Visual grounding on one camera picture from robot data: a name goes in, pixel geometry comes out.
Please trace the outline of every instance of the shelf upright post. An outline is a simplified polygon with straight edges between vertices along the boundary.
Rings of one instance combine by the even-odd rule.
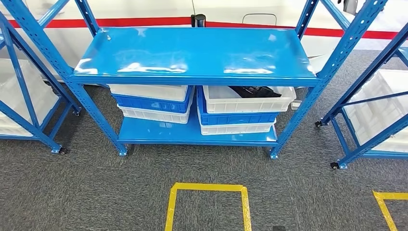
[[[21,26],[21,28],[27,33],[30,39],[38,47],[40,52],[44,55],[48,62],[53,66],[57,73],[64,80],[69,89],[75,94],[82,105],[86,108],[90,116],[95,120],[95,122],[101,127],[102,131],[112,140],[114,146],[119,150],[119,155],[126,155],[126,146],[119,143],[117,134],[113,128],[109,125],[108,121],[103,117],[102,113],[99,111],[95,103],[92,101],[91,97],[83,88],[82,84],[76,84],[70,81],[69,75],[73,72],[73,69],[66,63],[63,57],[60,55],[54,44],[45,34],[42,26],[35,20],[34,16],[30,13],[28,8],[23,4],[21,0],[1,0],[3,5],[7,8],[10,14],[14,17],[16,22]],[[96,20],[93,17],[92,12],[88,8],[88,3],[86,0],[78,0],[77,4],[81,3],[83,6],[81,12],[83,15],[87,15],[92,22],[93,28],[90,28],[91,33],[95,32],[97,29]]]
[[[81,11],[81,14],[84,17],[85,23],[87,24],[90,33],[93,37],[95,37],[96,33],[99,30],[99,27],[92,11],[90,10],[87,0],[75,0],[75,3]]]
[[[375,17],[377,17],[378,13],[384,7],[386,2],[387,0],[368,0],[364,3],[361,10],[351,22],[350,26],[344,32],[327,63],[324,65],[322,70],[317,73],[320,82],[315,87],[308,89],[305,100],[300,104],[300,107],[297,109],[289,123],[286,125],[285,129],[279,135],[278,145],[270,152],[271,158],[277,158],[279,151],[290,138],[296,127],[300,124],[305,114],[321,95],[330,80],[334,77],[334,74],[336,74],[337,70],[344,63],[347,56],[371,25],[372,21],[374,21]],[[305,10],[302,12],[302,17],[300,18],[298,26],[296,27],[300,38],[306,29],[306,25],[310,20],[310,16],[313,13],[314,8],[316,7],[316,5],[311,5],[315,5],[315,0],[308,0],[306,2]]]

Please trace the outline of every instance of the blue plastic crate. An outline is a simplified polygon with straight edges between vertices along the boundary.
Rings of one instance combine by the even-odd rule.
[[[200,110],[202,125],[222,124],[254,124],[273,123],[279,112],[257,112],[257,113],[207,113],[207,107],[202,86],[197,86],[197,105]]]
[[[141,109],[150,109],[164,112],[186,113],[189,106],[189,99],[193,86],[189,86],[186,92],[186,98],[182,102],[160,100],[155,98],[144,98],[138,96],[112,94],[117,104],[122,107],[133,107]]]

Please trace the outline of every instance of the shelf frame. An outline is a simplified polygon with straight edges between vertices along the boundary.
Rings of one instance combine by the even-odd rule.
[[[1,0],[4,6],[12,13],[13,17],[17,23],[23,28],[23,30],[30,36],[33,42],[40,48],[41,53],[50,61],[50,63],[58,70],[59,75],[68,85],[70,90],[76,95],[82,105],[89,112],[91,117],[95,120],[101,130],[105,135],[110,139],[112,144],[119,151],[120,156],[125,156],[127,154],[126,146],[123,141],[118,138],[118,135],[114,129],[109,125],[108,121],[104,118],[103,114],[99,111],[92,98],[87,94],[83,88],[84,83],[118,83],[118,84],[214,84],[214,85],[249,85],[249,86],[306,86],[308,88],[308,93],[306,98],[301,103],[300,107],[294,113],[293,117],[288,122],[287,126],[278,136],[277,141],[271,141],[267,143],[262,142],[242,142],[242,145],[265,145],[265,146],[274,146],[270,151],[269,155],[271,158],[277,158],[278,153],[281,151],[285,143],[290,138],[291,134],[295,131],[296,127],[302,121],[305,114],[309,111],[312,105],[315,103],[317,98],[321,95],[324,88],[328,85],[330,80],[334,77],[334,74],[337,72],[339,67],[343,64],[346,57],[350,54],[351,50],[355,47],[356,43],[360,40],[364,32],[368,29],[369,25],[372,23],[373,19],[383,8],[383,5],[387,0],[377,1],[377,0],[368,0],[364,3],[362,9],[356,15],[355,19],[348,25],[343,18],[336,19],[337,22],[347,25],[347,29],[344,27],[345,32],[344,36],[340,39],[339,44],[334,49],[331,54],[328,62],[325,64],[323,69],[317,73],[317,78],[313,80],[303,80],[303,79],[282,79],[282,78],[267,78],[262,81],[251,81],[250,78],[247,79],[229,79],[225,78],[223,81],[218,82],[208,82],[208,79],[205,77],[197,76],[194,80],[190,82],[181,82],[177,78],[155,78],[153,81],[151,78],[148,80],[143,80],[141,77],[126,77],[121,76],[116,77],[101,77],[95,79],[94,77],[80,76],[76,77],[72,75],[72,69],[67,65],[66,61],[57,51],[56,47],[44,33],[43,28],[35,21],[34,17],[28,11],[28,9],[22,4],[20,0],[15,0],[13,2]],[[302,38],[307,24],[310,21],[310,18],[318,4],[319,0],[307,0],[305,7],[302,11],[299,22],[296,26],[295,31],[299,39]],[[85,16],[85,20],[92,35],[97,33],[97,24],[96,20],[93,17],[93,14],[89,8],[89,5],[86,0],[76,0],[81,13]],[[334,6],[334,4],[324,4],[329,12],[335,17],[340,17],[342,13]],[[154,140],[146,140],[143,143],[155,143]]]
[[[406,95],[408,92],[399,92],[395,94],[374,97],[370,99],[364,99],[356,102],[349,102],[351,98],[361,89],[361,87],[377,72],[380,67],[388,62],[392,57],[398,57],[402,62],[408,66],[408,48],[401,47],[401,45],[408,38],[408,23],[401,29],[401,31],[390,41],[390,43],[385,47],[385,49],[374,59],[374,61],[368,66],[368,68],[361,74],[361,76],[351,85],[351,87],[344,93],[344,95],[339,99],[339,101],[328,111],[328,113],[316,124],[318,126],[326,126],[329,122],[332,123],[337,137],[339,138],[342,149],[345,156],[338,160],[337,162],[331,163],[333,168],[347,169],[347,164],[355,161],[360,157],[364,158],[397,158],[397,159],[408,159],[408,153],[403,152],[391,152],[391,151],[378,151],[373,150],[377,145],[387,140],[390,136],[397,134],[399,131],[408,126],[408,115],[403,116],[385,130],[381,131],[379,134],[365,142],[360,144],[357,140],[355,130],[351,121],[344,110],[347,105],[370,102],[374,100],[398,97]],[[344,135],[338,132],[336,129],[337,123],[335,117],[338,114],[342,114],[347,124],[348,130],[353,137],[356,148],[352,151],[348,149],[347,143],[344,141]]]
[[[42,26],[46,26],[47,23],[54,17],[57,12],[66,4],[67,1],[58,1],[56,5],[51,7],[50,10],[39,20]],[[61,124],[63,123],[68,112],[73,110],[73,114],[79,115],[81,107],[74,101],[74,99],[68,94],[68,92],[63,88],[63,86],[55,79],[52,73],[46,68],[45,64],[40,60],[40,58],[34,53],[34,51],[29,47],[29,45],[23,40],[19,33],[14,29],[14,27],[9,23],[6,17],[0,13],[0,49],[6,47],[12,61],[13,67],[16,71],[16,76],[18,83],[20,85],[25,104],[27,106],[32,124],[16,113],[12,108],[6,105],[3,101],[0,101],[0,111],[2,111],[6,116],[11,118],[18,125],[23,127],[25,130],[30,132],[33,136],[12,136],[12,135],[0,135],[0,139],[12,139],[12,140],[36,140],[44,143],[45,145],[51,147],[51,152],[54,154],[60,153],[62,150],[62,145],[56,143],[53,139],[57,134]],[[29,58],[29,60],[36,66],[36,68],[41,72],[41,74],[48,80],[51,87],[55,90],[58,95],[58,100],[54,107],[47,113],[44,121],[40,125],[38,123],[37,115],[34,110],[34,106],[31,101],[30,94],[27,89],[23,73],[21,71],[17,54],[15,52],[14,46],[20,49]],[[43,131],[48,125],[50,119],[54,116],[56,110],[59,106],[64,103],[64,110],[60,117],[57,119],[55,125],[49,135],[46,135]]]

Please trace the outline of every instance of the red stripe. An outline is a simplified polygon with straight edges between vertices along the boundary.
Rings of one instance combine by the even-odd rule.
[[[164,18],[101,18],[96,20],[99,26],[169,26],[189,25],[190,17],[164,17]],[[15,20],[10,23],[19,28]],[[292,28],[288,26],[269,26],[243,23],[207,22],[208,27],[250,27],[250,28]],[[55,19],[48,24],[47,28],[76,28],[87,27],[83,19]],[[306,29],[305,35],[341,37],[341,29],[310,28]],[[367,31],[363,38],[366,39],[392,39],[397,32],[391,31]]]

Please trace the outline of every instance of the blue shelf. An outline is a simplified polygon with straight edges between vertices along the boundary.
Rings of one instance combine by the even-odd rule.
[[[267,133],[203,136],[193,101],[187,124],[159,122],[125,117],[119,132],[119,142],[136,144],[196,144],[226,146],[276,146],[275,127]]]
[[[100,28],[71,79],[81,83],[315,86],[293,29]]]

